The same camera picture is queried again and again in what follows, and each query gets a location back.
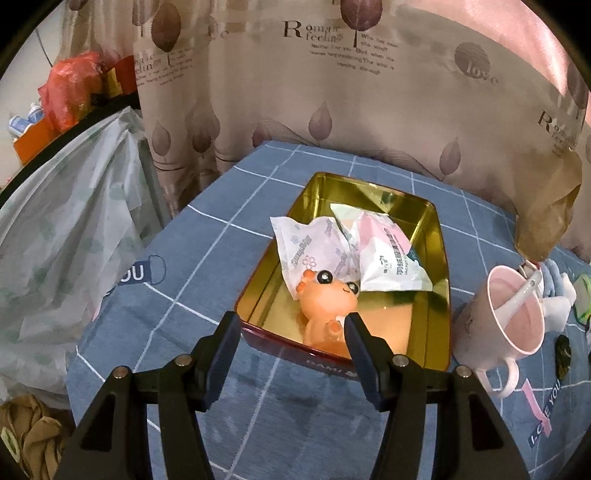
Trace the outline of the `brown crumpled cloth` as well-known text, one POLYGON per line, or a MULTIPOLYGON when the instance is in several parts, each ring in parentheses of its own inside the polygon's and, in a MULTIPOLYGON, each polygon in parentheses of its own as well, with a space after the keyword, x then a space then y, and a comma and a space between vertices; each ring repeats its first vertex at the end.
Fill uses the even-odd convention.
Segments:
POLYGON ((69 410, 51 408, 34 395, 1 405, 1 446, 25 479, 53 479, 75 429, 69 410))

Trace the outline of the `pink ceramic mug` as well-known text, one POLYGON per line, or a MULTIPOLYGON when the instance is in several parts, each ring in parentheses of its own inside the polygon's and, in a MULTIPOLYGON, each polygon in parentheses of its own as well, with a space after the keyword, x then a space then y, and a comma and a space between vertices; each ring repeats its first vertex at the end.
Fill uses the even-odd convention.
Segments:
POLYGON ((536 296, 543 280, 534 270, 529 277, 505 265, 494 267, 453 326, 453 355, 469 367, 489 393, 488 373, 507 368, 507 380, 495 395, 504 399, 516 389, 517 362, 535 354, 545 335, 544 314, 536 296))

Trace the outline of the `green tissue pack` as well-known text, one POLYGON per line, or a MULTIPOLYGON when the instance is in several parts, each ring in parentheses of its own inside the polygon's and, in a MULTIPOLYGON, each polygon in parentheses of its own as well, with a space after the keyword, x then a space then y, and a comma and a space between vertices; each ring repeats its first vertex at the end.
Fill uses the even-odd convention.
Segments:
POLYGON ((591 309, 590 276, 588 274, 579 275, 573 286, 576 292, 574 303, 576 320, 581 325, 587 327, 590 322, 591 309))

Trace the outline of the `light blue white sock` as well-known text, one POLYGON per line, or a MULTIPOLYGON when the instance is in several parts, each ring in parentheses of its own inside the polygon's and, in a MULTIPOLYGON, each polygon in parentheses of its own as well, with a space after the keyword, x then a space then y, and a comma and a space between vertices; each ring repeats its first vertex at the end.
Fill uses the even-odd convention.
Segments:
POLYGON ((542 286, 540 304, 547 332, 562 333, 577 299, 576 290, 565 272, 548 258, 540 264, 542 286))

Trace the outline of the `white blue bottle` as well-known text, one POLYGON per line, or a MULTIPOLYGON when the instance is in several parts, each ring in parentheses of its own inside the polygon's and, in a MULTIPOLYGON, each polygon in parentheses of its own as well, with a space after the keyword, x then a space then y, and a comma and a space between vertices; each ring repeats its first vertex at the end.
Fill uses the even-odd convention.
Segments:
POLYGON ((30 123, 26 118, 18 115, 12 116, 9 119, 7 126, 9 133, 15 138, 22 137, 31 127, 32 123, 30 123))

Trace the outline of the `red plastic bag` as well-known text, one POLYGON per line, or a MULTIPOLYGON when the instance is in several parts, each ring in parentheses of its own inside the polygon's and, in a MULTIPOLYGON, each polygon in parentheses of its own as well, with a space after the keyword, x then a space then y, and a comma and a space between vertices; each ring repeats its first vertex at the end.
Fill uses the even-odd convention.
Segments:
POLYGON ((59 133, 74 127, 92 109, 94 97, 103 94, 102 56, 86 51, 60 60, 38 88, 44 116, 59 133))

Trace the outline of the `orange box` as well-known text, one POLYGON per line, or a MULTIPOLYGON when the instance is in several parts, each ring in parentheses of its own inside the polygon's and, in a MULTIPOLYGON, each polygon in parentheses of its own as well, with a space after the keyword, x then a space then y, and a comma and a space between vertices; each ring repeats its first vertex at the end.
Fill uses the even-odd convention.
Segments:
POLYGON ((43 118, 30 126, 27 131, 13 142, 14 150, 22 166, 26 166, 40 152, 59 136, 50 120, 43 118))

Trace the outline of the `white pink packet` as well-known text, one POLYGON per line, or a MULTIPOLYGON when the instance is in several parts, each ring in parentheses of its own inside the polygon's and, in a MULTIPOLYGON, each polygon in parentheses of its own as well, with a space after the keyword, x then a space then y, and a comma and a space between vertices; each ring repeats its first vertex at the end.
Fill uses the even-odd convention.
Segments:
POLYGON ((384 213, 332 203, 359 264, 363 292, 431 292, 433 283, 402 228, 384 213))

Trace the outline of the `red box on shelf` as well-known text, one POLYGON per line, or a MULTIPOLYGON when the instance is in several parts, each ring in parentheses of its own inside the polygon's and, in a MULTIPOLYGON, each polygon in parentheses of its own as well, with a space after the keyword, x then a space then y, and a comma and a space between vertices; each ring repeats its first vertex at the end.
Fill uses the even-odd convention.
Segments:
POLYGON ((130 95, 137 91, 134 57, 119 60, 105 77, 106 94, 109 98, 130 95))

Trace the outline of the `translucent plastic cover sheet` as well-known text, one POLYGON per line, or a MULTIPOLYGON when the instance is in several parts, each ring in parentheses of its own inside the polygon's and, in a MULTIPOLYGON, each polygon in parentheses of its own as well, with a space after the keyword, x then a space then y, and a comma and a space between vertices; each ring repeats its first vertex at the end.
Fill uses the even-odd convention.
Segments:
POLYGON ((1 208, 1 398, 65 403, 69 357, 103 296, 170 215, 138 111, 90 127, 1 208))

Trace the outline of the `brown kraft snack bag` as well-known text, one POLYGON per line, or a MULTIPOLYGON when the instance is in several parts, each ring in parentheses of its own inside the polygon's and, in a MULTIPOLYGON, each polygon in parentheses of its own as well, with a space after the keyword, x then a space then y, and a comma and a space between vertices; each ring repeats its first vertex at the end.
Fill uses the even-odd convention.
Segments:
POLYGON ((582 162, 567 149, 560 155, 531 151, 515 167, 515 246, 532 262, 545 260, 567 231, 582 185, 582 162))

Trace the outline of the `gold red tin box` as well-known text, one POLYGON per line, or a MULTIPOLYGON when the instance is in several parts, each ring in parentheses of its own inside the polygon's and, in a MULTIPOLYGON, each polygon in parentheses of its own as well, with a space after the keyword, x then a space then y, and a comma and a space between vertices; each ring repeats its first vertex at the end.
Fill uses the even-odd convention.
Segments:
MULTIPOLYGON (((410 193, 341 175, 318 172, 304 186, 288 217, 308 223, 331 213, 333 203, 386 213, 410 240, 429 275, 430 292, 369 292, 360 314, 370 333, 420 366, 444 371, 451 355, 451 292, 444 237, 433 203, 410 193)), ((353 362, 304 345, 301 309, 280 272, 276 243, 267 246, 235 303, 245 340, 253 348, 329 375, 355 379, 353 362)))

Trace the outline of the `white spoon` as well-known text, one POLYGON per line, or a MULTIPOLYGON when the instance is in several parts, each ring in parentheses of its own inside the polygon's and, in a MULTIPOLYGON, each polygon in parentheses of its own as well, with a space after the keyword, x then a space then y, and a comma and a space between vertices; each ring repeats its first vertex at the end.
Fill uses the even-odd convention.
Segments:
POLYGON ((542 272, 536 270, 511 298, 495 310, 496 319, 503 330, 506 329, 511 319, 528 298, 537 291, 542 280, 542 272))

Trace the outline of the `orange rubber toy animal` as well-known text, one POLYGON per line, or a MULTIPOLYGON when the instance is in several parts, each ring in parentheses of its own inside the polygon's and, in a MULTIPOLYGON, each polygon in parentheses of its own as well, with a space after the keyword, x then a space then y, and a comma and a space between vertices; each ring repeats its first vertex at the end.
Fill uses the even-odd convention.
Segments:
POLYGON ((356 312, 370 334, 383 338, 394 353, 407 352, 413 316, 411 300, 393 300, 388 292, 362 292, 356 283, 336 279, 328 270, 304 270, 295 293, 304 323, 305 346, 349 359, 345 319, 356 312))

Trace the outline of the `beige leaf print curtain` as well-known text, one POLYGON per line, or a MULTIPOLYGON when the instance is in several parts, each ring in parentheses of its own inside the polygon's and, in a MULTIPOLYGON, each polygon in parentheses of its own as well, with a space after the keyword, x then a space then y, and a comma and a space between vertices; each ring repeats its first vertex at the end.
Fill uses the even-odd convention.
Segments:
POLYGON ((171 213, 263 142, 348 152, 517 217, 515 167, 577 153, 557 245, 590 255, 590 92, 521 1, 68 1, 60 55, 134 57, 171 213))

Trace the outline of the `white floral wrapped packet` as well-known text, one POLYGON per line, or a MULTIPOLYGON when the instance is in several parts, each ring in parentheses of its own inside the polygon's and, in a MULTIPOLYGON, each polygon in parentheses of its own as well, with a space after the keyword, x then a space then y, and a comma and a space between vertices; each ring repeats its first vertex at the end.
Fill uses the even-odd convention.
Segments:
POLYGON ((297 285, 305 270, 327 270, 342 282, 360 282, 358 261, 338 222, 320 216, 310 223, 298 223, 287 216, 270 217, 281 272, 290 295, 297 299, 297 285))

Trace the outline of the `blue checked tablecloth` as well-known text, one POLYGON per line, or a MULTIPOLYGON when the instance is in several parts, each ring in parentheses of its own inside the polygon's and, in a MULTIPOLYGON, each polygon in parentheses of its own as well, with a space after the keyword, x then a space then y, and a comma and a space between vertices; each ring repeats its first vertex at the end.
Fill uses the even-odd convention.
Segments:
MULTIPOLYGON (((81 418, 111 371, 158 368, 215 328, 315 172, 392 187, 437 208, 460 311, 497 265, 517 267, 514 217, 437 180, 374 159, 270 142, 195 198, 141 255, 147 283, 114 289, 83 334, 66 378, 81 418)), ((366 479, 386 416, 356 381, 277 359, 242 344, 221 393, 198 419, 218 479, 366 479)))

